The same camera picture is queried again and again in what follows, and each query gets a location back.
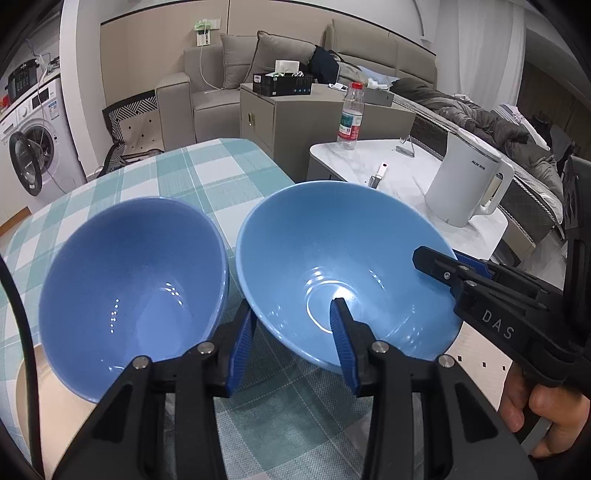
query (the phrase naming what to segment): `hand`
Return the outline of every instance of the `hand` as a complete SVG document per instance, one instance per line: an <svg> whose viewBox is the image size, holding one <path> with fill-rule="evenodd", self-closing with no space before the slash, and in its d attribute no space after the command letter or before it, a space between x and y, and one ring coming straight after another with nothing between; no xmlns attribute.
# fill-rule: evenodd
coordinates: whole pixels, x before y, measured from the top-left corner
<svg viewBox="0 0 591 480"><path fill-rule="evenodd" d="M533 413L553 422L546 436L531 452L535 458L548 457L571 448L589 417L587 397L564 387L536 385L530 390L521 367L513 363L507 373L499 406L499 414L513 433L523 426L523 409L527 403Z"/></svg>

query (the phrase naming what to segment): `dark blue bowl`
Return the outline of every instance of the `dark blue bowl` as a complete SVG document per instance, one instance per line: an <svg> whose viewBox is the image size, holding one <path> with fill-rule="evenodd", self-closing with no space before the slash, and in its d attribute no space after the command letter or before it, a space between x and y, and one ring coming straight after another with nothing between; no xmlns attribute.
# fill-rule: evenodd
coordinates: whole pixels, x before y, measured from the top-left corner
<svg viewBox="0 0 591 480"><path fill-rule="evenodd" d="M161 198L115 205L64 244L43 285L41 343L59 379L98 402L137 355L183 354L216 327L228 259L213 222Z"/></svg>

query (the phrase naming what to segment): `washing machine control panel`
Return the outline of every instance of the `washing machine control panel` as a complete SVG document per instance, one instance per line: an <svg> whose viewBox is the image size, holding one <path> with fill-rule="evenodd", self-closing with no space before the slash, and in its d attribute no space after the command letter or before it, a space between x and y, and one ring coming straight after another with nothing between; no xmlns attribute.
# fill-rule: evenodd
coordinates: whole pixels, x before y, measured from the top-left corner
<svg viewBox="0 0 591 480"><path fill-rule="evenodd" d="M56 98L56 85L55 82L50 82L39 89L39 95L37 92L31 95L29 98L22 102L22 105L16 109L17 111L17 123L21 124L33 113L36 113L40 108L45 108L47 102ZM46 111L46 117L49 119L49 114Z"/></svg>

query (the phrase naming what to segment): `blue gripper pad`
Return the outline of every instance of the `blue gripper pad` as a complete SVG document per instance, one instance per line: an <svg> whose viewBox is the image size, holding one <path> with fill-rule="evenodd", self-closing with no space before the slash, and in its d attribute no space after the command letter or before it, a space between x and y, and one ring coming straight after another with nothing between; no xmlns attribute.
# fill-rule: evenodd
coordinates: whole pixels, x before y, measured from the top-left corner
<svg viewBox="0 0 591 480"><path fill-rule="evenodd" d="M485 278L492 278L492 273L488 270L486 264L481 261L481 260L477 260L476 258L472 258L466 254L463 254L457 250L453 251L456 254L456 258L458 260L458 262L461 262L463 264L466 264L470 267L472 267L474 270L476 270L476 273L478 273L479 275L485 277Z"/></svg>
<svg viewBox="0 0 591 480"><path fill-rule="evenodd" d="M234 344L234 350L230 356L230 365L228 369L228 378L226 380L226 390L228 395L232 395L237 389L246 365L248 363L248 355L252 347L252 338L254 336L256 320L250 308L247 309L242 327Z"/></svg>
<svg viewBox="0 0 591 480"><path fill-rule="evenodd" d="M357 395L361 387L357 375L357 357L353 351L353 345L345 330L343 319L341 318L335 300L330 302L330 329L333 332L336 352L339 355L340 367L343 371L345 383L347 383L347 386L352 390L353 395Z"/></svg>

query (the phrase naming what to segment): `kettle lid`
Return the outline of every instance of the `kettle lid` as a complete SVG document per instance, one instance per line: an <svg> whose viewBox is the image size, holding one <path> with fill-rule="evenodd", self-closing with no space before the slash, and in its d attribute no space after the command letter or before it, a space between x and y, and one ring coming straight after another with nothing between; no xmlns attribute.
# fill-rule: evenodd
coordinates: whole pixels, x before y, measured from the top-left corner
<svg viewBox="0 0 591 480"><path fill-rule="evenodd" d="M468 143L471 147L478 150L483 155L486 155L491 160L500 162L502 160L502 153L499 152L495 147L489 145L484 140L478 138L476 135L470 133L463 128L457 130L457 136L464 142Z"/></svg>

